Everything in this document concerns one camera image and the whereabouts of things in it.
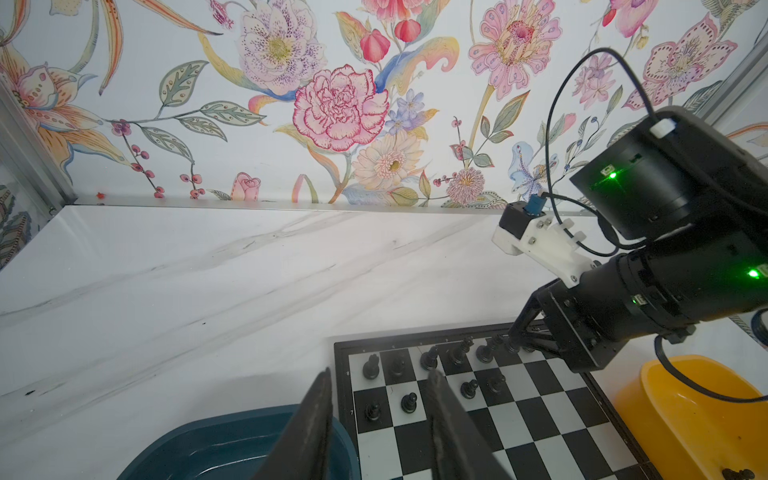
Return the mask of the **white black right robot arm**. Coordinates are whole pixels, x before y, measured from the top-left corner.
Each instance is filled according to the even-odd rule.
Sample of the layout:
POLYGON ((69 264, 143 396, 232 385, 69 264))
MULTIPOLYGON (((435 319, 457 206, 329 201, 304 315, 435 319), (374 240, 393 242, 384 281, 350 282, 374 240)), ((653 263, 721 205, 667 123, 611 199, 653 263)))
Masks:
POLYGON ((494 243, 554 275, 510 328, 511 349, 596 371, 632 339, 681 342, 700 322, 766 306, 767 169, 695 115, 658 110, 572 181, 627 245, 597 264, 544 196, 507 205, 494 243))

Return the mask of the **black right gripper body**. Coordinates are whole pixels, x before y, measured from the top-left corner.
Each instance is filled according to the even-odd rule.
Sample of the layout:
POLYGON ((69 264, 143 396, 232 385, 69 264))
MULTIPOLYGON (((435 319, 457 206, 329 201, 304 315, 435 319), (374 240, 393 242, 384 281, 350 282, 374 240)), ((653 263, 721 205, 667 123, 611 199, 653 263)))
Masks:
POLYGON ((536 300, 546 327, 539 344, 564 360, 573 372, 604 369, 627 344, 600 332, 560 280, 538 289, 536 300))

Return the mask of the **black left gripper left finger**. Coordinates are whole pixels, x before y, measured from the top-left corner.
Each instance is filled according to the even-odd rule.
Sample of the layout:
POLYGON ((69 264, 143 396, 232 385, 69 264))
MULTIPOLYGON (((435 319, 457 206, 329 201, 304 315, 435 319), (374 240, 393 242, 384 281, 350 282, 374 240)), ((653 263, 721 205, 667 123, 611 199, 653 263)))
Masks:
POLYGON ((330 471, 332 379, 321 371, 253 479, 327 479, 330 471))

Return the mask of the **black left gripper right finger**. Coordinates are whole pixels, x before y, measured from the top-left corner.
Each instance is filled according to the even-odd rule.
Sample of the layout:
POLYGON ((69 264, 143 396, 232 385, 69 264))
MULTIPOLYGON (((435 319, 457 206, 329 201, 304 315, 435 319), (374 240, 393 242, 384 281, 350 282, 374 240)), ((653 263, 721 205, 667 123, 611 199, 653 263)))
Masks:
POLYGON ((429 371, 424 404, 433 479, 510 478, 437 370, 429 371))

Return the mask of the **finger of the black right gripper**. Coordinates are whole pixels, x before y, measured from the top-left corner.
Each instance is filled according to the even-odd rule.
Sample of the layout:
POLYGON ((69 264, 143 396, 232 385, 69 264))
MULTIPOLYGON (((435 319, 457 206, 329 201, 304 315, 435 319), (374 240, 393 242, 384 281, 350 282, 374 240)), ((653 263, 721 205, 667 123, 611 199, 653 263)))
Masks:
POLYGON ((542 307, 535 296, 531 296, 513 322, 509 335, 540 334, 546 332, 542 307))
POLYGON ((527 352, 539 351, 550 356, 560 355, 560 350, 556 342, 551 337, 547 336, 538 338, 530 335, 524 335, 522 337, 509 335, 507 348, 514 352, 524 350, 527 352))

